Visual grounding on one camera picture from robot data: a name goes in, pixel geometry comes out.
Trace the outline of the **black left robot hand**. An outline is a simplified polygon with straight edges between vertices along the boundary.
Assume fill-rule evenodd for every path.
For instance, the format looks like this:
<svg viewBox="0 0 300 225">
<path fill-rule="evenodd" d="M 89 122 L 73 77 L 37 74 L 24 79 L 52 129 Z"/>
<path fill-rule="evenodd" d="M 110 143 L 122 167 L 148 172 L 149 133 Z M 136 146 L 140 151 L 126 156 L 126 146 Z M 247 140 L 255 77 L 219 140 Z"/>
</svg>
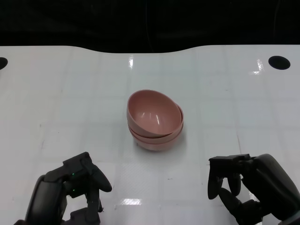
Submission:
<svg viewBox="0 0 300 225">
<path fill-rule="evenodd" d="M 111 192 L 112 186 L 103 172 L 92 162 L 88 152 L 63 162 L 55 170 L 38 178 L 24 220 L 17 225 L 98 225 L 103 211 L 99 192 Z M 71 212 L 63 220 L 67 196 L 84 195 L 87 207 Z"/>
</svg>

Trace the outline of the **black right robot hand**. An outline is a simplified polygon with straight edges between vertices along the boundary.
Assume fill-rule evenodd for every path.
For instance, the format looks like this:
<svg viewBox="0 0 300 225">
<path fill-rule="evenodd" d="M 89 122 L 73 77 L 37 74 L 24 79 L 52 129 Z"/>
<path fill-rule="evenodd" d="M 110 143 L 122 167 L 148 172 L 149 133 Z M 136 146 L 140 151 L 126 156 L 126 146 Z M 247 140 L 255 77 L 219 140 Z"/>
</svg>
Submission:
<svg viewBox="0 0 300 225">
<path fill-rule="evenodd" d="M 256 225 L 272 214 L 282 225 L 300 223 L 300 193 L 270 154 L 209 159 L 208 198 L 220 197 L 239 225 Z"/>
</svg>

